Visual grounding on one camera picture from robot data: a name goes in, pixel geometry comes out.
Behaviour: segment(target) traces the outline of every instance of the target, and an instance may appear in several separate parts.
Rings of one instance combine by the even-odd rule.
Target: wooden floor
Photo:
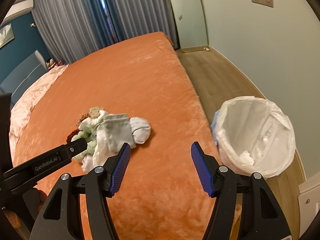
[[[238,96],[264,98],[237,68],[215,50],[188,53],[177,50],[176,53],[193,83],[209,123],[226,100]],[[296,155],[283,173],[267,179],[288,221],[294,240],[299,238],[300,231],[298,185],[305,181],[298,159]],[[239,222],[231,239],[236,239],[238,228]]]

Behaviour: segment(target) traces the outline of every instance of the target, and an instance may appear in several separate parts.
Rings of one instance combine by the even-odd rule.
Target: baseboard
[[[216,49],[214,49],[213,47],[211,47],[209,45],[209,50],[218,53],[219,55],[221,55],[221,57],[223,57],[224,59],[226,59],[237,71],[240,75],[243,76],[244,79],[246,79],[249,83],[252,84],[252,86],[254,87],[254,89],[256,90],[256,92],[261,96],[261,98],[267,99],[262,92],[259,90],[259,88],[257,88],[257,86],[250,80],[250,78],[248,78],[235,64],[233,64],[227,57],[225,57],[223,54],[221,54],[220,52],[218,52]],[[299,166],[299,171],[302,174],[302,182],[305,183],[307,181],[307,177],[306,177],[306,173],[304,171],[303,165],[302,165],[302,161],[300,158],[300,155],[296,149],[295,153],[294,153],[294,158],[296,159],[298,166]]]
[[[208,48],[207,45],[204,46],[196,46],[196,47],[189,47],[189,48],[181,48],[182,52],[193,52],[193,51],[200,51],[200,50],[206,50]]]

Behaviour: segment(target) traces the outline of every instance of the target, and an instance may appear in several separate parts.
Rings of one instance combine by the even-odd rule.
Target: white wall
[[[203,0],[209,44],[289,116],[307,177],[320,171],[320,22],[306,0]]]
[[[181,48],[207,46],[201,0],[171,0]]]

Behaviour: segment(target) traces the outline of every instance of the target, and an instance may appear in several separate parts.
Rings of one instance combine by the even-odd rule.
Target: white trash can
[[[212,123],[221,161],[235,173],[270,178],[293,161],[295,137],[289,118],[273,102],[237,97],[224,102]]]

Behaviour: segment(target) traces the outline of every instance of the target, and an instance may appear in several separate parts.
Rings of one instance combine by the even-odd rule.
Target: wall outlet
[[[251,0],[253,3],[266,5],[273,8],[273,0]]]

